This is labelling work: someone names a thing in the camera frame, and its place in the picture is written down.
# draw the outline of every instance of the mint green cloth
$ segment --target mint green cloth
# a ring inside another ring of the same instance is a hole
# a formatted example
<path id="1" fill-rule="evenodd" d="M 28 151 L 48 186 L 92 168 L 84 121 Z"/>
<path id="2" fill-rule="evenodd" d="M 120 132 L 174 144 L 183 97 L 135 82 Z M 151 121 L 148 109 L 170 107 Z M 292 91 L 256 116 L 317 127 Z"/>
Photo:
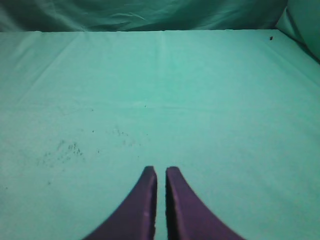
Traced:
<path id="1" fill-rule="evenodd" d="M 287 0 L 3 0 L 0 32 L 269 29 Z"/>
<path id="2" fill-rule="evenodd" d="M 0 239 L 83 238 L 147 165 L 156 240 L 169 166 L 246 239 L 320 239 L 320 67 L 279 30 L 0 33 L 0 49 Z"/>
<path id="3" fill-rule="evenodd" d="M 320 59 L 319 0 L 289 0 L 276 26 L 288 36 L 306 44 Z"/>

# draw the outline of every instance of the wrinkled fabric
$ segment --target wrinkled fabric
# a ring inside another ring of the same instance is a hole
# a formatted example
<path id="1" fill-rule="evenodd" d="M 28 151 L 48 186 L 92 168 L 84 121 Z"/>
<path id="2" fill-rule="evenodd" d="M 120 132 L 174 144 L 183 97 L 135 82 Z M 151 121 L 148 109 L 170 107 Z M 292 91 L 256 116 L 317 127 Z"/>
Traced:
<path id="1" fill-rule="evenodd" d="M 287 0 L 3 0 L 0 32 L 269 29 Z"/>
<path id="2" fill-rule="evenodd" d="M 320 60 L 320 1 L 289 0 L 276 27 L 306 44 Z"/>
<path id="3" fill-rule="evenodd" d="M 245 239 L 320 239 L 320 67 L 279 30 L 0 33 L 0 49 L 0 239 L 82 239 L 149 165 L 156 240 L 169 166 Z"/>

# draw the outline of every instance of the purple plastic finger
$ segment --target purple plastic finger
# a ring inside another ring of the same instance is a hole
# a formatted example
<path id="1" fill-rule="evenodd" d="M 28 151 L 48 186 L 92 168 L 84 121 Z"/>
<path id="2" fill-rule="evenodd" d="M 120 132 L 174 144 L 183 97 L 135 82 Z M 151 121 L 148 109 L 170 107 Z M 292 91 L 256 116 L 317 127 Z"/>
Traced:
<path id="1" fill-rule="evenodd" d="M 84 240 L 153 240 L 157 208 L 157 175 L 146 166 L 129 195 Z"/>
<path id="2" fill-rule="evenodd" d="M 165 189 L 168 240 L 244 240 L 206 207 L 178 167 L 167 168 Z"/>

